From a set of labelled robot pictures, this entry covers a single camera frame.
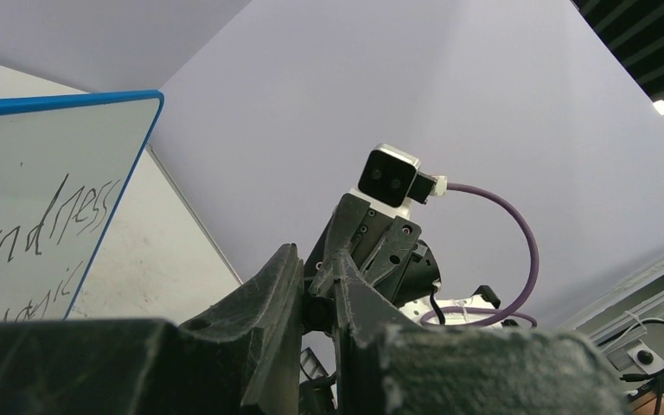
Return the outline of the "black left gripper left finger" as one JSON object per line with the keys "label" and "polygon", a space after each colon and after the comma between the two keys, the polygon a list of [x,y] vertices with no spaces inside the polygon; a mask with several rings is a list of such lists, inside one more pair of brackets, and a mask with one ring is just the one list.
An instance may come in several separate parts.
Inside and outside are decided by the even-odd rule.
{"label": "black left gripper left finger", "polygon": [[302,297],[285,244],[181,325],[0,322],[0,414],[295,414]]}

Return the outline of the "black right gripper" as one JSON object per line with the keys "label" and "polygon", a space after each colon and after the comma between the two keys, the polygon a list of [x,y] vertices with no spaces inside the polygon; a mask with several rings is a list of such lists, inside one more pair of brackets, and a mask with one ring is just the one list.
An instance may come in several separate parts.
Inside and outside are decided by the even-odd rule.
{"label": "black right gripper", "polygon": [[394,306],[427,297],[440,271],[420,234],[420,225],[377,213],[369,201],[344,194],[304,265],[304,288],[313,297],[327,297],[332,257],[345,250],[361,279]]}

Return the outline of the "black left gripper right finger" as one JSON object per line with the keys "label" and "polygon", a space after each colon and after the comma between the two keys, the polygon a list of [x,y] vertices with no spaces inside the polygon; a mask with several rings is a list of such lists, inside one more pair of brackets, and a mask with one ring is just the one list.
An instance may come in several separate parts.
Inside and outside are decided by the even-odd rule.
{"label": "black left gripper right finger", "polygon": [[608,364],[573,333],[424,328],[331,257],[341,414],[626,414]]}

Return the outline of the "blue framed whiteboard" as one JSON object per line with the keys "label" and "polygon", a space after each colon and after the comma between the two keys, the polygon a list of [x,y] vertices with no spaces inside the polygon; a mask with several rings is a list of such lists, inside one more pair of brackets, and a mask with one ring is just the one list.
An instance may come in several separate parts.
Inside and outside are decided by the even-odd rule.
{"label": "blue framed whiteboard", "polygon": [[157,90],[0,99],[0,322],[69,315],[163,104]]}

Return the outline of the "black marker cap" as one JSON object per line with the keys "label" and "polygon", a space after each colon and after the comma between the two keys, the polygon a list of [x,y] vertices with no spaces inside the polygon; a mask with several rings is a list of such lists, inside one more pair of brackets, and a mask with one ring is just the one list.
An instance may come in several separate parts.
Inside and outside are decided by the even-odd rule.
{"label": "black marker cap", "polygon": [[305,334],[323,332],[329,334],[335,323],[335,301],[329,297],[303,296],[302,324]]}

